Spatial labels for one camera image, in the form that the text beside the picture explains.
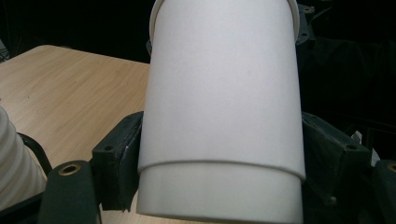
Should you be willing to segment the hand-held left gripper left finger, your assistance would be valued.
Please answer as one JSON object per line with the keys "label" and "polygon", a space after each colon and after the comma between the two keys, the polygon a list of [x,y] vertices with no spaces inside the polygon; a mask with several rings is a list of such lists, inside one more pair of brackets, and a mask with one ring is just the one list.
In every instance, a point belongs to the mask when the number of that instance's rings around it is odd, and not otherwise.
{"label": "hand-held left gripper left finger", "polygon": [[131,211],[144,112],[123,118],[92,150],[96,197],[104,210]]}

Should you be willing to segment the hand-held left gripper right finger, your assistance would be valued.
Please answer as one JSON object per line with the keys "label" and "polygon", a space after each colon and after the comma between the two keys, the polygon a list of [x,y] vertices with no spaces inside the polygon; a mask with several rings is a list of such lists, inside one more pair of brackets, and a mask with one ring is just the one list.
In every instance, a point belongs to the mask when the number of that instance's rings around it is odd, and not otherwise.
{"label": "hand-held left gripper right finger", "polygon": [[371,151],[319,117],[302,121],[304,224],[375,224]]}

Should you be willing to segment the black wire cup holder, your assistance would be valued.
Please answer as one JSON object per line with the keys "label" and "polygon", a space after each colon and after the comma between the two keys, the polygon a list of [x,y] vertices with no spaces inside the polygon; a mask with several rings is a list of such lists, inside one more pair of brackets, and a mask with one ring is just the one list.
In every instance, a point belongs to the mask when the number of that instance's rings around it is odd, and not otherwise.
{"label": "black wire cup holder", "polygon": [[[22,142],[35,154],[45,175],[52,170],[50,161],[37,141],[30,136],[19,133]],[[20,203],[0,211],[0,224],[37,224],[38,213],[43,194],[39,193]]]}

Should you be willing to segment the stack of white paper cups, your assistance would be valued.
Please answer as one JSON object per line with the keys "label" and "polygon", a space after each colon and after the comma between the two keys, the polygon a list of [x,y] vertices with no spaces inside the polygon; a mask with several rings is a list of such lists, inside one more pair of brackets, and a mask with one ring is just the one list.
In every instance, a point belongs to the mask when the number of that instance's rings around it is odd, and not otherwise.
{"label": "stack of white paper cups", "polygon": [[0,106],[0,211],[43,192],[46,179]]}

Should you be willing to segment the white paper cup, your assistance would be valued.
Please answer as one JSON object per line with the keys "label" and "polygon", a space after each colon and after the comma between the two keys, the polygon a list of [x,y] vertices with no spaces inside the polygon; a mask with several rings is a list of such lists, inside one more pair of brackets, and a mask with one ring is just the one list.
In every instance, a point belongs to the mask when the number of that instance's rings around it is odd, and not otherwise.
{"label": "white paper cup", "polygon": [[296,0],[156,0],[137,212],[303,224]]}

